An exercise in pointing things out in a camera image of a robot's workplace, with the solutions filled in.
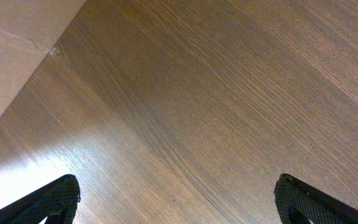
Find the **brown wooden surface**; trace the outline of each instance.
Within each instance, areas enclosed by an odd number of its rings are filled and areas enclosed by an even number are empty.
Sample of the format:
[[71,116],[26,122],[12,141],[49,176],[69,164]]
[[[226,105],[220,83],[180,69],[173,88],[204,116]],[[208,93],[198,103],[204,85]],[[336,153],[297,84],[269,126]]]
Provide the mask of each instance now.
[[89,0],[0,119],[32,167],[78,223],[279,223],[284,172],[358,209],[358,1]]

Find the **dark wood streak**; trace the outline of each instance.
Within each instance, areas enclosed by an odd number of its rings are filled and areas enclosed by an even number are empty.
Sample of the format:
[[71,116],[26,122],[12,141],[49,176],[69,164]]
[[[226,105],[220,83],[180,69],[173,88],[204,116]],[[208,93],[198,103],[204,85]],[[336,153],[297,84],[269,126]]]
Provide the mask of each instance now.
[[77,223],[278,223],[284,172],[358,209],[358,1],[89,0],[56,48],[0,175],[63,162]]

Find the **beige cardboard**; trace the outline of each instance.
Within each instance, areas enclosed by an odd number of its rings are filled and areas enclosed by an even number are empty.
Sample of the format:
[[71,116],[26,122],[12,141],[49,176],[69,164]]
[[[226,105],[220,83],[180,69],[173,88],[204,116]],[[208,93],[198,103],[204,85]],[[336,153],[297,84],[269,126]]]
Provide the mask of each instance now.
[[0,0],[0,116],[85,0]]

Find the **black object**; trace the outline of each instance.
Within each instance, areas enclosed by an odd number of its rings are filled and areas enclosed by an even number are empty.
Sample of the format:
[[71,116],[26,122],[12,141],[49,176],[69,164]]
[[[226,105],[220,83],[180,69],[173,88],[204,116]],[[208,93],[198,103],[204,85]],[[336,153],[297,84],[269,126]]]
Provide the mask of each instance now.
[[74,175],[64,175],[0,209],[0,223],[73,223],[80,186]]
[[289,174],[280,176],[274,194],[282,223],[358,223],[358,210]]

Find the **cardboard box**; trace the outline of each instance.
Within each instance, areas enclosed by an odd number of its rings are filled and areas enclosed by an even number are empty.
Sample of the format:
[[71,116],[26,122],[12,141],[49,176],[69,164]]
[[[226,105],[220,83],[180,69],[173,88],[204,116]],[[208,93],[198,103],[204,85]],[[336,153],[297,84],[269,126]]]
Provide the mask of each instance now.
[[85,0],[0,0],[0,116]]

